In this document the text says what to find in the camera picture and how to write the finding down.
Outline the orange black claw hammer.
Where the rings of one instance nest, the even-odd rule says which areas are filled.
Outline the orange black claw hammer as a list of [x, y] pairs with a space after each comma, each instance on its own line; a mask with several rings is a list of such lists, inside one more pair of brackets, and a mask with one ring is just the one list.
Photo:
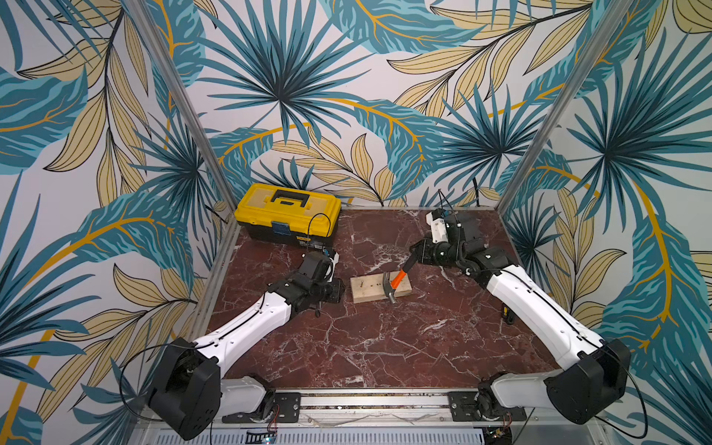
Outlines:
[[402, 265], [400, 271], [394, 276], [391, 273], [385, 273], [382, 276], [382, 287], [386, 298], [393, 304], [397, 302], [397, 298], [409, 296], [413, 289], [410, 284], [408, 273], [416, 264], [415, 254]]

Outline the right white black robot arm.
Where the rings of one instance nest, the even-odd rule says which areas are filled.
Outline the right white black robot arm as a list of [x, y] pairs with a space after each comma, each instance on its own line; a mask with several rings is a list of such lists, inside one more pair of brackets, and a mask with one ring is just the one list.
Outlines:
[[426, 223], [428, 233], [411, 246], [404, 268], [419, 263], [459, 270], [521, 320], [559, 367], [480, 382], [478, 415], [495, 420], [517, 408], [555, 409], [583, 425], [624, 396], [630, 351], [621, 340], [605, 340], [566, 313], [505, 250], [487, 245], [472, 216], [435, 210], [426, 215]]

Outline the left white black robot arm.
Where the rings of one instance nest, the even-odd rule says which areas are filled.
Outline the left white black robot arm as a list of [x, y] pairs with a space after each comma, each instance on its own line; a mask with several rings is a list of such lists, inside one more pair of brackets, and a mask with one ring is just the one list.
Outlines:
[[251, 307], [215, 331], [192, 342], [176, 339], [161, 356], [148, 391], [148, 407], [184, 441], [198, 437], [214, 420], [240, 415], [270, 421], [276, 414], [274, 390], [256, 376], [224, 383], [226, 372], [264, 337], [299, 313], [337, 304], [342, 279], [294, 273], [270, 285]]

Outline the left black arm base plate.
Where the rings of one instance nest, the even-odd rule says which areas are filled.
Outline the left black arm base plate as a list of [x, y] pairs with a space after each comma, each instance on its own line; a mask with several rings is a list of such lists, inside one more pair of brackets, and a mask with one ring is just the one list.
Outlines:
[[268, 391], [258, 407], [252, 411], [230, 413], [222, 417], [224, 424], [252, 425], [296, 424], [301, 409], [301, 394], [299, 392]]

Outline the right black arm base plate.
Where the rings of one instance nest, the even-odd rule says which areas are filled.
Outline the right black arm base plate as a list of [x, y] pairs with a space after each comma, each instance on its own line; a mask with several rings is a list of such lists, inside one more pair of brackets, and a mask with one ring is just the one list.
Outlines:
[[447, 393], [448, 406], [454, 422], [497, 422], [524, 421], [527, 418], [523, 408], [505, 408], [495, 398], [477, 390], [450, 391]]

